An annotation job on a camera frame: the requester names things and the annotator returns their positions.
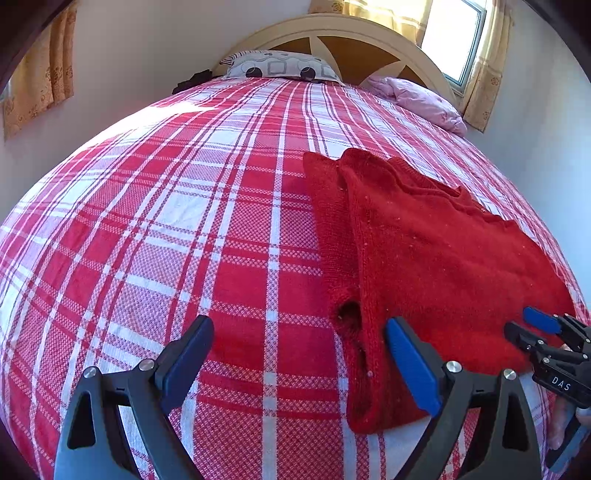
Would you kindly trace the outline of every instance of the white patterned pillow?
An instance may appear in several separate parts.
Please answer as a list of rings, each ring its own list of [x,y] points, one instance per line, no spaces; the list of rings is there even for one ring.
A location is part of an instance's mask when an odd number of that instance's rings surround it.
[[[281,50],[238,52],[223,59],[230,64],[225,79],[287,77],[307,82],[337,82],[335,71],[324,60],[305,53]]]

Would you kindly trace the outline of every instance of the orange floral curtain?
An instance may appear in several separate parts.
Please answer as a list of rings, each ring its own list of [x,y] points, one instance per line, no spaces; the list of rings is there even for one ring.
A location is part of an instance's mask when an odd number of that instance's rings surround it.
[[[513,20],[506,0],[487,0],[486,22],[460,111],[464,120],[483,132],[501,88]]]
[[[12,74],[4,100],[5,138],[74,95],[72,45],[76,11],[74,1],[41,33]]]
[[[419,47],[433,0],[311,0],[308,13],[341,13],[391,28]]]

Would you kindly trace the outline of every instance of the window frame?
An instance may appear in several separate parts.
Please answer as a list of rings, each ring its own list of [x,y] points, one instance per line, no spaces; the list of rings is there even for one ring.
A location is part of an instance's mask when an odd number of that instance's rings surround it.
[[[443,73],[443,76],[451,84],[454,93],[459,96],[463,96],[464,90],[466,89],[466,85],[468,84],[468,80],[470,79],[470,72],[472,71],[472,67],[474,66],[474,61],[476,60],[476,53],[478,52],[478,47],[480,46],[480,41],[482,39],[482,33],[484,31],[484,25],[486,22],[486,7],[483,7],[482,5],[479,5],[471,0],[461,1],[464,2],[466,5],[472,7],[478,13],[478,24],[474,32],[474,37],[472,38],[472,47],[470,48],[470,55],[468,56],[468,60],[466,62],[464,70],[462,71],[462,75],[460,76],[460,81],[458,82],[456,79]]]

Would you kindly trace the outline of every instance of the wooden headboard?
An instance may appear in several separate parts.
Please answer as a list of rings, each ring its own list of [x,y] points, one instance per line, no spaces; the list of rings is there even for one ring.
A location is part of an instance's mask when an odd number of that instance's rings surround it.
[[[412,80],[456,104],[443,76],[423,51],[387,27],[363,18],[313,14],[263,28],[235,45],[223,58],[244,50],[284,50],[325,60],[345,83],[358,85],[371,74]],[[228,66],[216,64],[215,75]]]

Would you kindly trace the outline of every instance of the pink pillow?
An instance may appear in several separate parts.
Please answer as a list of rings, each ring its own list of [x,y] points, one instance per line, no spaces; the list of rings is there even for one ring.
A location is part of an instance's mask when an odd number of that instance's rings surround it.
[[[466,135],[466,124],[454,106],[425,87],[410,80],[380,76],[368,77],[361,86],[448,132],[460,137]]]

